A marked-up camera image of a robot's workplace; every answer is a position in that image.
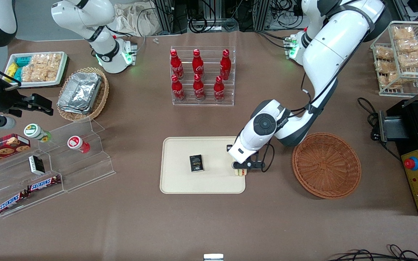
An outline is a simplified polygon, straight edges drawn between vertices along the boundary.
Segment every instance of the red switch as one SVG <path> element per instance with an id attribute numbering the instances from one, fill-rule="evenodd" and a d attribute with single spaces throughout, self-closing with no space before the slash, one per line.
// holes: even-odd
<path id="1" fill-rule="evenodd" d="M 418 170 L 418 159 L 410 157 L 404 160 L 404 167 L 410 170 Z"/>

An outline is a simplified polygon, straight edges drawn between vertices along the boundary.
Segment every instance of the brown table surface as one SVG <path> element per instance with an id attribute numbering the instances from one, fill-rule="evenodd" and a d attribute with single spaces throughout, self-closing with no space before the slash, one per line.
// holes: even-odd
<path id="1" fill-rule="evenodd" d="M 387 254 L 398 244 L 418 252 L 418 216 L 400 162 L 369 138 L 363 96 L 376 109 L 399 98 L 376 94 L 377 81 L 364 43 L 340 73 L 339 85 L 310 129 L 331 132 L 355 149 L 362 163 L 357 190 L 321 200 L 295 178 L 292 148 L 275 140 L 267 173 L 250 172 L 239 195 L 166 195 L 159 190 L 162 142 L 175 136 L 235 136 L 265 99 L 290 109 L 307 102 L 301 66 L 255 33 L 192 34 L 148 38 L 136 65 L 107 74 L 111 91 L 97 121 L 106 128 L 103 147 L 116 174 L 72 193 L 0 219 L 0 260 L 201 260 L 223 253 L 230 260 L 327 260 L 366 248 Z M 133 39 L 141 45 L 141 39 Z M 236 46 L 235 106 L 174 107 L 169 86 L 170 46 Z M 95 66 L 84 40 L 14 41 L 9 53 L 65 51 L 68 75 Z M 306 79 L 304 87 L 312 89 Z M 23 90 L 57 101 L 59 88 Z M 23 112 L 12 131 L 31 122 L 44 129 L 68 124 L 55 112 Z"/>

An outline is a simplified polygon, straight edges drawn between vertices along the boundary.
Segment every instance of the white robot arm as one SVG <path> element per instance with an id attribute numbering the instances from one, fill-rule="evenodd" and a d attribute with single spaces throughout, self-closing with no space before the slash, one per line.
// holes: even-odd
<path id="1" fill-rule="evenodd" d="M 324 109 L 338 84 L 338 73 L 360 43 L 378 36 L 390 22 L 381 0 L 302 0 L 311 24 L 292 35 L 297 45 L 290 58 L 304 66 L 314 97 L 301 110 L 290 111 L 276 100 L 263 101 L 237 137 L 229 154 L 243 163 L 275 136 L 285 146 L 296 146 Z"/>
<path id="2" fill-rule="evenodd" d="M 109 0 L 63 0 L 51 7 L 54 21 L 85 38 L 109 73 L 120 73 L 133 64 L 129 41 L 114 39 L 106 28 L 114 21 L 115 10 Z"/>

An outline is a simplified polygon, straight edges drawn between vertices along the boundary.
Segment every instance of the brown woven basket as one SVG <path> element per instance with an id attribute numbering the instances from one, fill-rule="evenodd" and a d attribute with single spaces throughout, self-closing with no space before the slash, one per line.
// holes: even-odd
<path id="1" fill-rule="evenodd" d="M 98 96 L 96 97 L 95 103 L 93 105 L 93 110 L 91 111 L 90 114 L 79 114 L 79 113 L 72 113 L 72 112 L 67 112 L 67 111 L 63 111 L 58 107 L 58 111 L 59 114 L 61 114 L 61 116 L 66 119 L 66 120 L 71 120 L 71 121 L 78 121 L 81 119 L 84 119 L 86 117 L 90 117 L 90 119 L 94 119 L 96 118 L 100 112 L 103 110 L 104 105 L 106 105 L 106 100 L 107 100 L 107 96 L 109 94 L 109 83 L 107 82 L 106 76 L 104 75 L 104 73 L 102 71 L 100 71 L 97 68 L 83 68 L 80 69 L 78 71 L 76 71 L 76 73 L 96 73 L 99 76 L 101 76 L 102 81 L 101 81 L 101 86 L 98 92 Z M 71 79 L 73 74 L 71 74 L 68 79 L 64 82 L 61 92 L 59 94 L 59 97 L 61 97 L 63 91 L 65 90 L 65 86 L 67 85 L 67 82 Z"/>
<path id="2" fill-rule="evenodd" d="M 330 133 L 307 135 L 293 150 L 296 178 L 312 194 L 326 199 L 343 198 L 357 188 L 361 168 L 353 148 Z"/>

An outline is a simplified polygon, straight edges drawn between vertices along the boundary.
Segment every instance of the red cookie box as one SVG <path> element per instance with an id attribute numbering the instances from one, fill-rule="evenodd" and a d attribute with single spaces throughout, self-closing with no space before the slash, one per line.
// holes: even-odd
<path id="1" fill-rule="evenodd" d="M 30 150 L 30 141 L 15 133 L 0 138 L 0 159 Z"/>

